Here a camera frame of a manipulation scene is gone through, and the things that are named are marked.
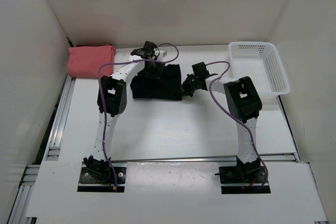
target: white plastic basket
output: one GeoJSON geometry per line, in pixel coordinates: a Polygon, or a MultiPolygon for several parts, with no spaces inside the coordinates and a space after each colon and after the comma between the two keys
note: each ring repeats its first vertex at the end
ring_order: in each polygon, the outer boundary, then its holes
{"type": "Polygon", "coordinates": [[[267,42],[231,42],[230,60],[235,78],[249,76],[263,96],[288,94],[287,75],[275,45],[267,42]]]}

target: black cloth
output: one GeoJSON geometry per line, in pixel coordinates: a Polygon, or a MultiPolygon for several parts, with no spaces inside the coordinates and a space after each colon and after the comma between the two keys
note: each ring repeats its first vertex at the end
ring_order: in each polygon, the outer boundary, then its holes
{"type": "Polygon", "coordinates": [[[133,98],[149,98],[181,101],[178,95],[181,87],[180,65],[167,65],[163,68],[160,80],[145,78],[140,71],[131,82],[133,98]]]}

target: white table surface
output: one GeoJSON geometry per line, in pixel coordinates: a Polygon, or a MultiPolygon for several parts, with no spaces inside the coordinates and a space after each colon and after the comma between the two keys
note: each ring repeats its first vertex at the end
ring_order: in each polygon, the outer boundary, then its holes
{"type": "Polygon", "coordinates": [[[271,194],[222,195],[216,163],[128,163],[124,193],[77,192],[81,162],[44,161],[27,217],[53,223],[326,221],[308,164],[266,162],[271,194]]]}
{"type": "MultiPolygon", "coordinates": [[[[229,60],[228,46],[179,47],[182,81],[192,65],[204,61],[229,60]]],[[[118,49],[115,62],[128,59],[132,49],[118,49]]],[[[168,56],[175,56],[167,47],[168,56]]],[[[211,73],[223,72],[225,64],[209,66],[211,73]]],[[[90,155],[99,123],[98,82],[77,79],[59,161],[77,162],[90,155]]],[[[112,160],[234,156],[237,154],[236,123],[213,102],[208,91],[198,90],[183,101],[133,100],[127,88],[128,104],[115,127],[112,160]]],[[[225,95],[217,94],[227,107],[225,95]]],[[[257,123],[257,148],[261,154],[294,153],[295,146],[277,99],[263,101],[257,123]]]]}

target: white wall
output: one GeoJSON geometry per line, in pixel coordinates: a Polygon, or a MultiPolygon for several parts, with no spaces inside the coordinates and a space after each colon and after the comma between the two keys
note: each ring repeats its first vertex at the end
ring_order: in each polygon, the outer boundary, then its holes
{"type": "Polygon", "coordinates": [[[265,40],[287,0],[48,0],[75,44],[265,40]]]}
{"type": "Polygon", "coordinates": [[[66,76],[67,47],[46,0],[0,0],[0,223],[37,154],[66,76]]]}
{"type": "Polygon", "coordinates": [[[300,157],[336,223],[336,0],[290,0],[268,41],[290,77],[282,100],[300,157]]]}

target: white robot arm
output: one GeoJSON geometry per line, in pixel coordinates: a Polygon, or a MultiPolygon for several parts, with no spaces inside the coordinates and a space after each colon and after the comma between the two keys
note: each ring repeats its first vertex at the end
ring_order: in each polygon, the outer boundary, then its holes
{"type": "MultiPolygon", "coordinates": [[[[118,71],[110,76],[101,78],[103,96],[107,110],[106,131],[104,147],[107,157],[110,158],[109,151],[111,147],[114,128],[121,113],[127,105],[126,87],[132,79],[142,70],[145,76],[150,79],[158,79],[162,73],[164,64],[157,63],[162,61],[167,52],[159,50],[157,46],[146,41],[143,48],[135,49],[131,52],[128,61],[131,62],[122,66],[118,71]]],[[[100,93],[98,94],[99,106],[99,126],[93,149],[88,158],[84,158],[84,163],[93,177],[99,181],[105,181],[109,174],[109,166],[103,152],[103,133],[104,133],[104,111],[100,93]]]]}
{"type": "MultiPolygon", "coordinates": [[[[181,95],[192,97],[197,89],[209,90],[210,83],[218,78],[218,75],[209,74],[203,62],[192,67],[194,74],[187,75],[181,86],[181,95]]],[[[256,124],[262,103],[250,77],[240,79],[222,77],[213,82],[211,90],[226,95],[230,114],[251,130],[254,144],[256,144],[256,124]]],[[[238,132],[237,173],[242,180],[246,180],[260,169],[260,160],[252,145],[249,132],[240,124],[236,124],[238,132]]]]}

